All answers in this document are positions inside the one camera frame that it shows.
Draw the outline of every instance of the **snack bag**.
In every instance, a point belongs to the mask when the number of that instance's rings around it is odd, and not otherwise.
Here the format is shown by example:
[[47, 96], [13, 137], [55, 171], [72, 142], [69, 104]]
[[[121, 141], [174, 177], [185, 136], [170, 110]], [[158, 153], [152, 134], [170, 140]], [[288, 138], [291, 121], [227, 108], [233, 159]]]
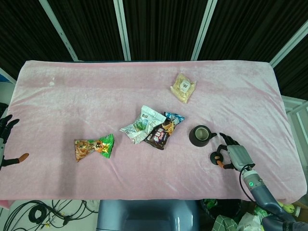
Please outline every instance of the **snack bag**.
[[121, 128], [120, 131], [128, 135], [134, 144], [143, 141], [150, 132], [157, 126], [165, 121], [166, 117], [153, 109], [142, 106], [140, 117], [133, 123], [125, 128]]
[[79, 162], [90, 153], [97, 151], [102, 156], [110, 158], [115, 140], [113, 134], [101, 137], [98, 140], [75, 140], [75, 156]]
[[157, 126], [150, 135], [144, 140], [155, 148], [163, 150], [167, 139], [171, 136], [174, 128], [185, 118], [178, 114], [165, 112], [167, 119], [165, 122]]
[[170, 89], [181, 102], [187, 103], [188, 98], [194, 91], [195, 85], [195, 82], [191, 82], [185, 75], [180, 73]]

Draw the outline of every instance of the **label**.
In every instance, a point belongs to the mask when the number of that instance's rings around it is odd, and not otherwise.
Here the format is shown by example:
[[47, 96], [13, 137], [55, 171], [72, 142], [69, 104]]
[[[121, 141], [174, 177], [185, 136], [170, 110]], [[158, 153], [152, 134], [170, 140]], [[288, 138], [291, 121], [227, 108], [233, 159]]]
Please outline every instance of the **label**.
[[190, 86], [191, 86], [190, 82], [188, 82], [187, 80], [183, 80], [180, 84], [180, 91], [186, 93]]

